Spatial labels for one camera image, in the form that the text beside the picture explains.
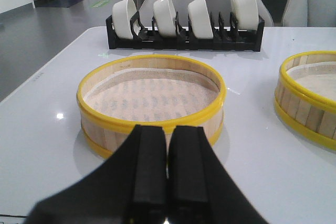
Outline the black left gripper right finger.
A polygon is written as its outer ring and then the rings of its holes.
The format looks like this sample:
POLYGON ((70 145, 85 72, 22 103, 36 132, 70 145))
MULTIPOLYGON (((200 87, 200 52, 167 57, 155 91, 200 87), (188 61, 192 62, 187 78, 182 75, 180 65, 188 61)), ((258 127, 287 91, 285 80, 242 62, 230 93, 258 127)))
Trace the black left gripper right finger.
POLYGON ((168 164, 169 223, 266 223, 222 166, 202 127, 175 128, 168 164))

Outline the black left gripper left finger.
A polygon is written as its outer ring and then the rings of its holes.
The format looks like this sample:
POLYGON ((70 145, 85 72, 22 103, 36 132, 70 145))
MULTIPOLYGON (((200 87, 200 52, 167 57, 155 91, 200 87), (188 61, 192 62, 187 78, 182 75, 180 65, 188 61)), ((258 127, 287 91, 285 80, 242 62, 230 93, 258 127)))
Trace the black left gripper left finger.
POLYGON ((163 223, 166 141, 155 126, 135 126, 96 170, 38 202, 27 223, 163 223))

